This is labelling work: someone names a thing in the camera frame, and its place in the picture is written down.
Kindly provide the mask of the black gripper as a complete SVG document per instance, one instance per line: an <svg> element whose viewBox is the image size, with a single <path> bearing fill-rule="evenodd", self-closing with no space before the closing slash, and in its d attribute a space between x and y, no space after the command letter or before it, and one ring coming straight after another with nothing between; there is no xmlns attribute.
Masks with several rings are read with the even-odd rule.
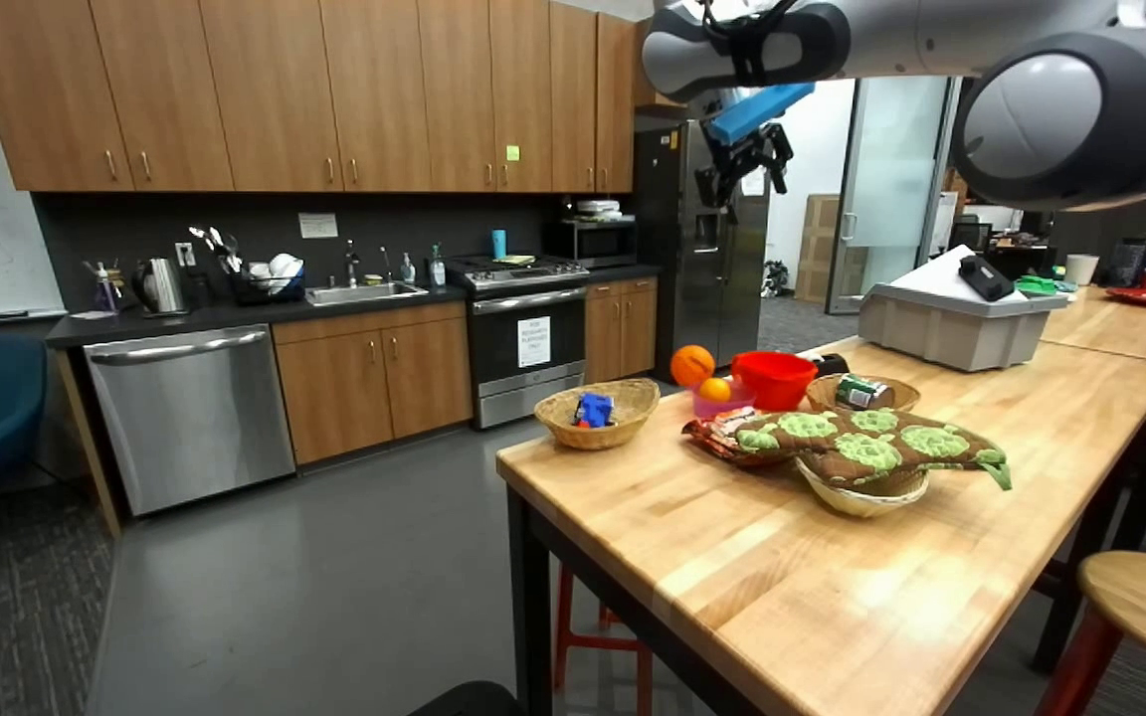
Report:
<svg viewBox="0 0 1146 716"><path fill-rule="evenodd" d="M713 208L726 208L734 198L734 179L740 179L756 167L770 171L770 182L775 195L787 195L791 142L787 142L779 122L752 127L740 141L722 141L715 130L705 130L705 141L709 141L713 163L715 163L709 171L713 177L709 179Z"/></svg>

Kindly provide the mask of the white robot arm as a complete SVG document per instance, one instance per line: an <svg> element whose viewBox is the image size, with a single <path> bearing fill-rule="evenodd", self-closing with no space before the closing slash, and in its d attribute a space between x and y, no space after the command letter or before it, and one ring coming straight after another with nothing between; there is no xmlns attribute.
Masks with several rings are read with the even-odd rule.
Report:
<svg viewBox="0 0 1146 716"><path fill-rule="evenodd" d="M678 104L841 74L967 74L957 167L989 203L1146 198L1146 0L652 0L641 66Z"/></svg>

